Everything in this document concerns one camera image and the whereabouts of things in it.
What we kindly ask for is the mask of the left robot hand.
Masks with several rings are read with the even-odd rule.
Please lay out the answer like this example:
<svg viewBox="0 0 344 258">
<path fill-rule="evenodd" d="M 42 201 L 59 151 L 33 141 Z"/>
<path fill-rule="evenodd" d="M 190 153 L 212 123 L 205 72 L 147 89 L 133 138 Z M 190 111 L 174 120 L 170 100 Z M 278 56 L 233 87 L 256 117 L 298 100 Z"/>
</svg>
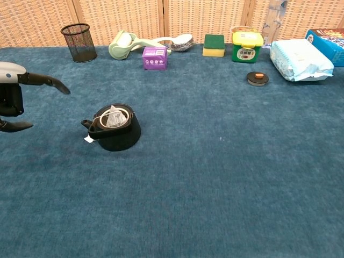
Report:
<svg viewBox="0 0 344 258">
<path fill-rule="evenodd" d="M 17 117 L 24 113 L 21 84 L 48 85 L 57 88 L 63 94 L 70 90 L 57 78 L 47 75 L 29 73 L 25 67 L 1 62 L 1 116 Z"/>
</svg>

